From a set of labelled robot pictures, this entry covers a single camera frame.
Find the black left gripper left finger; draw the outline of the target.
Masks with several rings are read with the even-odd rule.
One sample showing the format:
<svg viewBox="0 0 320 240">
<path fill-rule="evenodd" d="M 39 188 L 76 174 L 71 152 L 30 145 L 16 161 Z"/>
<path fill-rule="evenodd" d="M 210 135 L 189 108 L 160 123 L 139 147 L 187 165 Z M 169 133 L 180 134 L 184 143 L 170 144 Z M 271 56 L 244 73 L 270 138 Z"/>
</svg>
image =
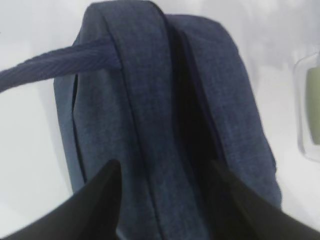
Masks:
<svg viewBox="0 0 320 240">
<path fill-rule="evenodd" d="M 116 240 L 121 199 L 121 165 L 113 159 L 62 205 L 5 239 Z"/>
</svg>

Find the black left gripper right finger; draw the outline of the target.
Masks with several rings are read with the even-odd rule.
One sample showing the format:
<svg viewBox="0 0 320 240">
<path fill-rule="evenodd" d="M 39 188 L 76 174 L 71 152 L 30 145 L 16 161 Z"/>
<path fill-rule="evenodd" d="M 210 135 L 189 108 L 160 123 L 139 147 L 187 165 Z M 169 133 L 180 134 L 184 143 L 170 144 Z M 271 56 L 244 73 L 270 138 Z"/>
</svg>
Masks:
<svg viewBox="0 0 320 240">
<path fill-rule="evenodd" d="M 230 240 L 318 240 L 320 233 L 257 195 L 229 169 L 213 161 L 217 183 L 218 229 Z"/>
</svg>

